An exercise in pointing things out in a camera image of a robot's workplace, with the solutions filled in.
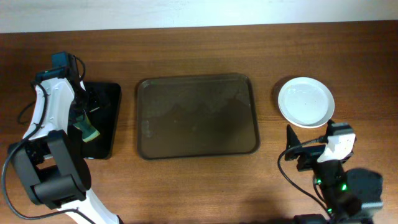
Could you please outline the green yellow sponge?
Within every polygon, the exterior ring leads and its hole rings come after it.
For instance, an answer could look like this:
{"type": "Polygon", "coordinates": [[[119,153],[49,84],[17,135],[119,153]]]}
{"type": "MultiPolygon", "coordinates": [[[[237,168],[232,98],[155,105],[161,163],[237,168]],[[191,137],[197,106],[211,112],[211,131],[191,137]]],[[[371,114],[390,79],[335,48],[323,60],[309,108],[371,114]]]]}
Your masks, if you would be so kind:
{"type": "Polygon", "coordinates": [[[73,125],[81,131],[83,142],[90,142],[100,135],[85,113],[77,117],[73,125]]]}

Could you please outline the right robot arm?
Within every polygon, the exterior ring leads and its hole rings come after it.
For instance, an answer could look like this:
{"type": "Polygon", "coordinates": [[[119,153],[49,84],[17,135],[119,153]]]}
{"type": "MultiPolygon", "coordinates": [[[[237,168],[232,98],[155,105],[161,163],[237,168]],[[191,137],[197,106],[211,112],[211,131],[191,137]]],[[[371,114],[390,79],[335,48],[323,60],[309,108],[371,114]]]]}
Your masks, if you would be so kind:
{"type": "Polygon", "coordinates": [[[296,160],[299,172],[313,172],[315,193],[310,198],[327,214],[296,215],[291,222],[372,223],[374,214],[383,208],[383,178],[368,169],[344,170],[343,164],[354,154],[353,128],[329,120],[326,133],[307,142],[300,142],[291,126],[286,132],[286,149],[277,160],[296,160]]]}

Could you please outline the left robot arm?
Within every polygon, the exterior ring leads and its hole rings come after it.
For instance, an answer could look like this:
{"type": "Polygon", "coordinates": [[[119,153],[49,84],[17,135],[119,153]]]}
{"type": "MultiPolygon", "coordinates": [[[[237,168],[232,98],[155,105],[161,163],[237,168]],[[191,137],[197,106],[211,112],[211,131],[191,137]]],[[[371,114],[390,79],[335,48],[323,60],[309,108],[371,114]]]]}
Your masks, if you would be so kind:
{"type": "Polygon", "coordinates": [[[96,196],[87,160],[111,156],[121,87],[50,71],[32,84],[34,113],[22,140],[9,146],[4,168],[14,168],[31,202],[46,206],[50,216],[120,223],[96,196]]]}

